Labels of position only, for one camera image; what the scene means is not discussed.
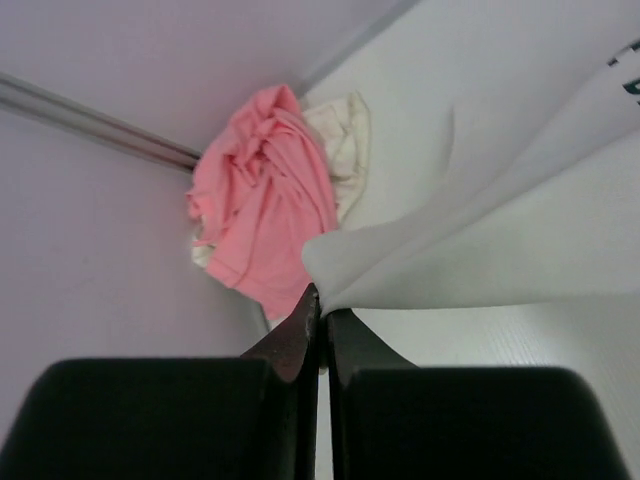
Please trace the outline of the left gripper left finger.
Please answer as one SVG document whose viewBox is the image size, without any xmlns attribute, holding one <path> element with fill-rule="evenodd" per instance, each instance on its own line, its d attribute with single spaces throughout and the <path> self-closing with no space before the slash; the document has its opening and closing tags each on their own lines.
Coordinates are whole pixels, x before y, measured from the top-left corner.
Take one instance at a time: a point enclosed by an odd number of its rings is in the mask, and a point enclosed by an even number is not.
<svg viewBox="0 0 640 480">
<path fill-rule="evenodd" d="M 311 479 L 319 295 L 233 358 L 69 359 L 33 383 L 5 479 Z"/>
</svg>

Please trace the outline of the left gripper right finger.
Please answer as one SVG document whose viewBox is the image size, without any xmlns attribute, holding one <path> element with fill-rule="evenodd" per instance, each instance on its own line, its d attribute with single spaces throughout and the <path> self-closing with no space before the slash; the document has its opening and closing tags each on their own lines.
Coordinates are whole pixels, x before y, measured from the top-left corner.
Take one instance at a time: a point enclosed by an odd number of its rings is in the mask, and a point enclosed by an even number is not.
<svg viewBox="0 0 640 480">
<path fill-rule="evenodd" d="M 418 367 L 326 317 L 338 479 L 625 479 L 587 383 L 557 367 Z"/>
</svg>

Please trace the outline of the pink t-shirt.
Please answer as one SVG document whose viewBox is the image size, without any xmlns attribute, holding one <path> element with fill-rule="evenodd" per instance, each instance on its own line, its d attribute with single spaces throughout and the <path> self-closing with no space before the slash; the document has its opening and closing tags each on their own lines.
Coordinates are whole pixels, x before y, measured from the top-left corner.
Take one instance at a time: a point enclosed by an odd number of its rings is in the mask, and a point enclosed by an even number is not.
<svg viewBox="0 0 640 480">
<path fill-rule="evenodd" d="M 231 116 L 186 197 L 193 245 L 210 250 L 205 271 L 268 320 L 288 316 L 310 282 L 303 246 L 338 226 L 324 150 L 288 86 L 258 91 Z"/>
</svg>

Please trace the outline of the white and green t-shirt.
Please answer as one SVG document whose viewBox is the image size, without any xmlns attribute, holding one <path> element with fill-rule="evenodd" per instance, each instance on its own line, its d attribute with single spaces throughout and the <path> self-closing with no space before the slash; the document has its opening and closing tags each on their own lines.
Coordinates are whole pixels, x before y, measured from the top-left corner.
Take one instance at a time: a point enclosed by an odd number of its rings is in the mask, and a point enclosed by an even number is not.
<svg viewBox="0 0 640 480">
<path fill-rule="evenodd" d="M 639 290 L 639 5 L 423 1 L 368 45 L 409 109 L 383 166 L 416 207 L 310 241 L 326 312 Z"/>
</svg>

